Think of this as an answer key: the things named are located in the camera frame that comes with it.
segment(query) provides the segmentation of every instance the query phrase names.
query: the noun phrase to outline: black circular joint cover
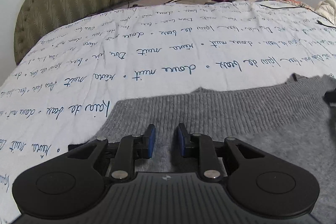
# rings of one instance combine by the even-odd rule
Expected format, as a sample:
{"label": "black circular joint cover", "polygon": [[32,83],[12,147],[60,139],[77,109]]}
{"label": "black circular joint cover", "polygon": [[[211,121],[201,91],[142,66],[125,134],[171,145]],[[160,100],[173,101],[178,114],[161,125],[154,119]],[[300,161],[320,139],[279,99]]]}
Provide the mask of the black circular joint cover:
{"label": "black circular joint cover", "polygon": [[265,162],[263,158],[244,161],[228,179],[231,197],[258,215],[285,219],[310,213],[320,187],[303,168],[286,161]]}
{"label": "black circular joint cover", "polygon": [[22,213],[44,219],[78,215],[102,197],[104,181],[86,160],[50,160],[21,173],[13,197]]}

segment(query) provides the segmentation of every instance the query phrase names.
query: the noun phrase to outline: bed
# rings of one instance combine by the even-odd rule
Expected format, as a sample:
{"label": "bed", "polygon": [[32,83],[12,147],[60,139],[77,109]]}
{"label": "bed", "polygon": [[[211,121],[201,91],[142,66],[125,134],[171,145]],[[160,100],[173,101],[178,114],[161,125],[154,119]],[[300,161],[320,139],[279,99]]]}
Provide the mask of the bed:
{"label": "bed", "polygon": [[[0,223],[20,214],[11,195],[14,179],[67,152],[69,144],[89,140],[119,100],[199,87],[271,86],[292,73],[336,75],[336,30],[318,25],[327,21],[305,8],[236,1],[85,17],[107,7],[104,0],[94,8],[77,7],[80,14],[71,7],[52,14],[64,17],[47,17],[57,0],[37,0],[34,11],[27,11],[31,1],[18,16],[18,66],[0,90]],[[49,10],[39,10],[43,5]]]}

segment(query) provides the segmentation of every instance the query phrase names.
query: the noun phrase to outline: gray sweater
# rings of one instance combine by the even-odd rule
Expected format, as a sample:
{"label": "gray sweater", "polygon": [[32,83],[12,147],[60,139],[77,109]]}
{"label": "gray sweater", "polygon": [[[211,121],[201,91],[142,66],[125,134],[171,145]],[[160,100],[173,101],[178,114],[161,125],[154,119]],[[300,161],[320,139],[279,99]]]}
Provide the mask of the gray sweater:
{"label": "gray sweater", "polygon": [[283,85],[216,92],[202,88],[180,95],[119,101],[97,136],[109,142],[157,128],[153,157],[138,160],[137,171],[196,171],[195,159],[178,155],[174,130],[183,122],[189,133],[214,141],[236,137],[311,172],[320,184],[314,210],[323,224],[336,223],[336,108],[323,101],[336,88],[329,77],[290,78]]}

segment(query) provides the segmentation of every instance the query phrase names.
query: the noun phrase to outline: wrinkled sheet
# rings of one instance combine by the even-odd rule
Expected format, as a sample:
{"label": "wrinkled sheet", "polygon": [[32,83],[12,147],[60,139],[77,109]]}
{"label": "wrinkled sheet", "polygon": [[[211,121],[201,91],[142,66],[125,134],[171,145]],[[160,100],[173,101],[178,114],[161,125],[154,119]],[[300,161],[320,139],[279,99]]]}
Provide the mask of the wrinkled sheet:
{"label": "wrinkled sheet", "polygon": [[0,89],[0,223],[20,215],[11,194],[18,174],[87,141],[118,100],[336,75],[336,30],[316,24],[324,18],[261,5],[290,7],[136,7],[41,38]]}

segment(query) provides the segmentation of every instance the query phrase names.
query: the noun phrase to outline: bed sheet with handwritten text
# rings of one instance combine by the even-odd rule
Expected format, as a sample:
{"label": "bed sheet with handwritten text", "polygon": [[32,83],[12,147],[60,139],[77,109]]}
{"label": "bed sheet with handwritten text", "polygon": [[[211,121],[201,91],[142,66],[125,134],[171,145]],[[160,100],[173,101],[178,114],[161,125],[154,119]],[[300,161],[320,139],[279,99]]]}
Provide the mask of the bed sheet with handwritten text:
{"label": "bed sheet with handwritten text", "polygon": [[41,38],[0,88],[0,224],[20,214],[17,175],[88,140],[118,100],[270,86],[293,72],[336,75],[335,29],[307,9],[260,4],[288,7],[136,7]]}

